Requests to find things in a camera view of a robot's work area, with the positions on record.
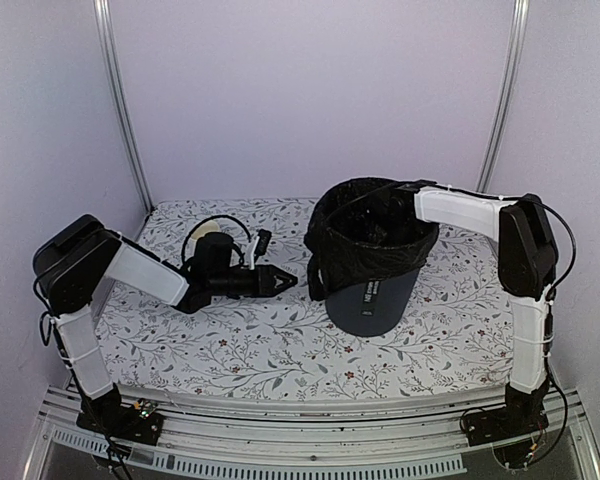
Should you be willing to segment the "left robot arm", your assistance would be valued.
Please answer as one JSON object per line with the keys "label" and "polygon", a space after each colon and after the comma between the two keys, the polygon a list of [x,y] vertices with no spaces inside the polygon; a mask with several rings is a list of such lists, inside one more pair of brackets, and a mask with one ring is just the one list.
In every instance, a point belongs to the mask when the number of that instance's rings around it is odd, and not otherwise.
{"label": "left robot arm", "polygon": [[178,265],[91,214],[35,251],[32,288],[49,320],[43,331],[55,338],[91,419],[106,433],[121,433],[129,423],[96,334],[98,309],[115,286],[126,285],[193,314],[216,297],[273,298],[297,285],[296,275],[259,261],[267,252],[270,231],[249,234],[246,247],[240,247],[216,226],[218,219],[204,219],[186,235]]}

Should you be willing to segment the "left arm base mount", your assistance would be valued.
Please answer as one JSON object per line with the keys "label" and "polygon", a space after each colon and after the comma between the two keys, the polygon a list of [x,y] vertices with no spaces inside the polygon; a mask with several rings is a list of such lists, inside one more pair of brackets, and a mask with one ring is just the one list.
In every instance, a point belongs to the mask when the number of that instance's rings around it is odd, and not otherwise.
{"label": "left arm base mount", "polygon": [[156,402],[144,398],[125,406],[111,391],[96,400],[83,401],[76,425],[115,439],[156,446],[164,423],[157,407]]}

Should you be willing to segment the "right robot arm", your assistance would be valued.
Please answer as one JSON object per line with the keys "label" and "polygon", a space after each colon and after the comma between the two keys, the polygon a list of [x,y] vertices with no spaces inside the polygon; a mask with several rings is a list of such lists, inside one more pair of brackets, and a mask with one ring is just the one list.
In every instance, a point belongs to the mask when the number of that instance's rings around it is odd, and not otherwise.
{"label": "right robot arm", "polygon": [[497,243],[498,279],[508,294],[513,319],[513,365],[497,427],[517,436],[542,410],[549,389],[546,366],[554,332],[558,248],[539,197],[507,197],[463,191],[430,181],[396,188],[416,219],[442,223]]}

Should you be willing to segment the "black plastic trash bag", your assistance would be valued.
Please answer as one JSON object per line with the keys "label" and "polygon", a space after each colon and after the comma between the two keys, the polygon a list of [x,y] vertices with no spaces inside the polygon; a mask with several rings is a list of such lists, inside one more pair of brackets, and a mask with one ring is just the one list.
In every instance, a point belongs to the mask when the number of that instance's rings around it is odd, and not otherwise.
{"label": "black plastic trash bag", "polygon": [[361,177],[331,187],[317,201],[304,235],[312,300],[426,264],[440,227],[416,218],[415,193],[406,181]]}

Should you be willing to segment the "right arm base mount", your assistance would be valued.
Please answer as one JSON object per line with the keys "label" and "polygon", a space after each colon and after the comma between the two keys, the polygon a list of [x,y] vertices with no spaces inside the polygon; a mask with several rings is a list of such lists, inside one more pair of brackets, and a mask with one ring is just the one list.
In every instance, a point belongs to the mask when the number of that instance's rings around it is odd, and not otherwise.
{"label": "right arm base mount", "polygon": [[459,427],[470,446],[483,445],[540,432],[548,427],[544,402],[535,405],[505,405],[465,411]]}

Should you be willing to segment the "dark grey trash bin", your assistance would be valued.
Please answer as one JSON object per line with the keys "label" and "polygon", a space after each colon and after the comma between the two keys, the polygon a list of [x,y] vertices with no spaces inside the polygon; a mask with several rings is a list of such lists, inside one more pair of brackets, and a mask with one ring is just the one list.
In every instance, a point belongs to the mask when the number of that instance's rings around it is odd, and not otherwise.
{"label": "dark grey trash bin", "polygon": [[420,270],[356,284],[331,294],[326,312],[340,330],[363,338],[382,336],[401,321]]}

